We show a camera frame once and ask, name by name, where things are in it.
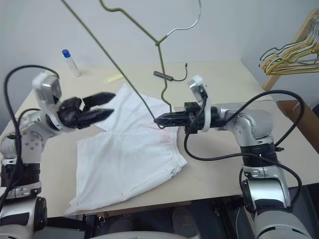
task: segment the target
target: green wire hanger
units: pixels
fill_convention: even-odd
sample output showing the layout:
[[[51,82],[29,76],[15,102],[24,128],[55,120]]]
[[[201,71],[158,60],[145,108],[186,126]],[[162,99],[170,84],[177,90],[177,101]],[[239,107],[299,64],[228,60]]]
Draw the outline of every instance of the green wire hanger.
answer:
[[[144,105],[146,106],[146,108],[148,109],[148,111],[150,112],[151,116],[153,119],[155,119],[151,109],[149,108],[148,104],[145,102],[145,100],[143,99],[143,97],[140,95],[140,93],[137,91],[137,89],[134,87],[134,85],[131,83],[131,81],[128,79],[128,77],[125,75],[125,73],[122,71],[122,69],[119,67],[119,65],[114,61],[114,59],[111,57],[111,55],[105,50],[105,48],[102,46],[102,44],[99,42],[99,40],[97,39],[97,37],[93,34],[93,32],[85,25],[85,23],[82,21],[82,19],[75,13],[75,11],[70,7],[70,5],[68,5],[66,3],[65,0],[61,0],[63,2],[63,4],[67,7],[67,9],[73,14],[73,16],[81,23],[81,25],[86,29],[86,31],[91,35],[91,37],[94,39],[94,41],[98,44],[98,46],[101,48],[101,50],[106,54],[106,56],[110,59],[110,61],[114,64],[114,66],[118,69],[118,71],[123,75],[123,77],[125,78],[125,80],[130,84],[130,86],[133,88],[133,90],[136,92],[136,94],[141,98],[141,100],[143,101]],[[107,7],[104,3],[103,0],[100,0],[100,3],[102,5],[102,7],[109,12],[117,12],[120,11],[121,13],[123,13],[130,21],[132,21],[142,32],[144,32],[150,39],[152,39],[155,42],[155,46],[158,47],[158,51],[159,51],[159,59],[160,59],[160,64],[161,64],[161,69],[162,72],[164,74],[164,84],[165,87],[161,92],[161,99],[169,106],[169,111],[172,111],[171,108],[171,104],[164,98],[164,93],[167,89],[167,78],[166,78],[166,74],[165,74],[165,68],[164,68],[164,62],[163,62],[163,57],[161,54],[161,49],[160,49],[160,44],[169,36],[171,35],[174,31],[177,30],[188,30],[191,29],[192,27],[194,27],[198,21],[199,18],[201,16],[201,1],[198,0],[198,4],[199,4],[199,13],[198,13],[198,17],[196,19],[196,21],[190,25],[189,27],[185,27],[185,28],[174,28],[172,29],[169,33],[167,33],[163,38],[161,38],[160,40],[157,40],[155,37],[153,37],[144,27],[142,27],[134,18],[132,18],[126,11],[124,11],[122,8],[116,7],[116,8],[109,8]]]

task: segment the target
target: beige table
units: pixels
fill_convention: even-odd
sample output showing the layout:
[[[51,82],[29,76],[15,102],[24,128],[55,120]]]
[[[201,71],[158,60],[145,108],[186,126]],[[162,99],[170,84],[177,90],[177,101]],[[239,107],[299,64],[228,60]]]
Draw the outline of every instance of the beige table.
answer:
[[[167,73],[175,78],[184,77],[184,67],[181,64],[167,64]],[[147,95],[160,98],[163,80],[153,76],[154,70],[160,70],[159,65],[124,66],[125,72],[137,89]],[[242,65],[240,61],[222,61],[189,63],[189,76],[199,74],[206,81],[212,95],[212,103],[245,102],[261,93],[259,83]],[[110,67],[81,68],[82,76],[76,78],[68,68],[56,69],[60,74],[62,99],[72,96],[85,97],[101,91],[116,92],[124,80],[108,84],[105,80],[117,71]],[[174,107],[182,107],[184,102],[195,101],[186,82],[169,82],[165,94]],[[289,128],[291,122],[276,104],[264,100],[252,107],[265,109],[274,117],[273,135],[276,140]],[[37,107],[33,92],[29,94],[18,113],[27,108]],[[5,132],[12,129],[8,126]],[[101,130],[95,126],[72,133],[65,133],[47,142],[42,154],[41,176],[43,183],[41,196],[47,199],[48,216],[62,216],[68,207],[68,202],[75,197],[76,192],[76,141],[93,136]],[[201,162],[186,156],[183,149],[183,130],[178,132],[178,147],[188,164],[171,180],[138,195],[125,202],[108,207],[79,213],[94,213],[189,201],[203,198],[221,197],[240,194],[238,174],[242,164],[240,158],[230,158],[216,162]],[[285,140],[282,145],[285,151],[278,154],[279,160],[295,170],[304,184],[319,181],[319,156],[298,129]],[[192,135],[189,140],[189,150],[203,157],[221,156],[239,152],[234,136],[226,131],[211,129],[208,133]],[[294,178],[286,174],[289,186],[295,186]]]

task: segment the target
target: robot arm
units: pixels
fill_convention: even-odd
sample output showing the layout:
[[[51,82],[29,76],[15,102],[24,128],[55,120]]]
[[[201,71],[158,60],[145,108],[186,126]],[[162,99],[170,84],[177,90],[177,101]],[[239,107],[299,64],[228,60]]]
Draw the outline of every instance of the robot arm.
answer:
[[[0,212],[0,236],[32,238],[33,232],[41,230],[46,221],[46,201],[37,197],[41,192],[40,161],[46,141],[62,132],[72,132],[106,119],[113,109],[91,107],[110,101],[115,94],[99,93],[84,98],[77,97],[60,101],[62,95],[57,76],[39,73],[32,81],[32,87],[41,110],[29,114],[20,124],[22,165],[14,176],[15,185],[9,191]],[[6,135],[0,144],[2,194],[13,177],[16,166],[14,133]]]
[[[209,127],[232,132],[241,152],[248,154],[243,156],[242,169],[247,179],[242,181],[242,190],[246,209],[255,214],[256,238],[311,238],[303,224],[291,214],[291,199],[282,168],[258,158],[278,162],[276,151],[280,149],[274,146],[271,116],[265,111],[243,110],[232,117],[240,109],[240,104],[211,106],[206,86],[199,76],[188,85],[200,104],[204,97],[208,99]],[[184,126],[188,133],[206,131],[207,110],[198,115],[200,108],[197,102],[188,102],[184,104],[183,112],[163,114],[154,122],[165,127]],[[190,128],[195,118],[198,122]]]

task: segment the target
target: white wall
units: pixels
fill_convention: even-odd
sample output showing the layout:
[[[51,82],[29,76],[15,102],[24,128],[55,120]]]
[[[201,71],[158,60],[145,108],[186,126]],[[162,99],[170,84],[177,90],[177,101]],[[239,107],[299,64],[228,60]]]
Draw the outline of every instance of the white wall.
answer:
[[[197,16],[196,0],[107,0],[110,7],[124,7],[157,38],[171,28],[187,26]],[[120,13],[103,10],[98,0],[68,0],[103,45],[120,64],[159,62],[154,43]],[[165,62],[242,59],[260,82],[260,55],[293,39],[318,0],[202,0],[203,14],[190,31],[173,33],[163,43]],[[66,66],[61,50],[70,50],[81,65],[109,65],[91,37],[58,0],[0,0],[0,83],[21,64]],[[23,84],[11,91],[14,109],[30,91],[30,75],[16,76]],[[301,93],[308,104],[319,103],[318,74],[288,76],[276,87]],[[312,92],[306,94],[306,88]],[[0,132],[8,120],[0,97]]]

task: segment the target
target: bottle cap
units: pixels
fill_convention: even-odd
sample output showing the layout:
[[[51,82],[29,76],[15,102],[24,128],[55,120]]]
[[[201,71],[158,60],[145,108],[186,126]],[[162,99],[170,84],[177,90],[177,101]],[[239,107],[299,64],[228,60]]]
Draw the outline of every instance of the bottle cap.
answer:
[[[62,53],[63,53],[65,58],[71,57],[70,52],[67,49],[62,50]]]

